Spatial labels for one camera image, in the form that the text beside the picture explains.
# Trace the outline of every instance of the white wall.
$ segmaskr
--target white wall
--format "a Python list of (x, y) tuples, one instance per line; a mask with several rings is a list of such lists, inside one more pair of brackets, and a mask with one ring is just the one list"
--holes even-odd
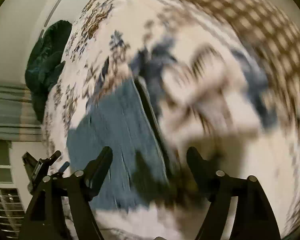
[(21, 202), (26, 210), (32, 195), (28, 192), (27, 185), (29, 179), (26, 169), (23, 166), (22, 155), (25, 152), (30, 153), (34, 158), (47, 158), (46, 149), (41, 142), (12, 142), (9, 151), (11, 173), (14, 185), (17, 187)]
[(32, 28), (47, 0), (5, 0), (0, 7), (0, 81), (24, 83)]

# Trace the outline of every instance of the brown plaid fabric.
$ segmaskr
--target brown plaid fabric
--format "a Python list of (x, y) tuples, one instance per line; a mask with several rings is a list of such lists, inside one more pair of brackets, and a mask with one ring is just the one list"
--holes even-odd
[[(270, 83), (268, 101), (277, 107), (281, 125), (296, 126), (300, 135), (300, 29), (265, 0), (180, 0), (229, 23), (264, 62)], [(300, 225), (300, 200), (288, 218)]]

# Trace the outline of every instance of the silver screw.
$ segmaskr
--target silver screw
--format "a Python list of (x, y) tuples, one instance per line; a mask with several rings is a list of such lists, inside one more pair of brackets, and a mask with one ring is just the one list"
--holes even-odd
[(225, 175), (224, 171), (216, 171), (216, 175), (219, 177), (223, 177)]
[(48, 182), (49, 180), (50, 180), (50, 176), (45, 176), (42, 179), (43, 182)]
[(248, 177), (248, 179), (249, 179), (250, 181), (252, 181), (252, 182), (256, 182), (256, 181), (257, 181), (257, 178), (256, 178), (255, 176), (253, 176), (253, 175), (250, 175), (250, 176)]
[(82, 171), (82, 170), (78, 170), (78, 171), (76, 171), (76, 172), (74, 173), (74, 175), (75, 175), (76, 177), (81, 177), (81, 176), (83, 175), (83, 171)]

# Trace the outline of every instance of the folded blue fabric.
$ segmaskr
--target folded blue fabric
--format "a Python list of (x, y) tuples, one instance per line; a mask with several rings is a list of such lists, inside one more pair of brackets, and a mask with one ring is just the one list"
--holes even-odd
[(67, 148), (73, 170), (111, 147), (113, 162), (93, 209), (128, 209), (149, 206), (168, 189), (162, 149), (146, 117), (132, 79), (93, 106), (76, 129), (70, 129)]

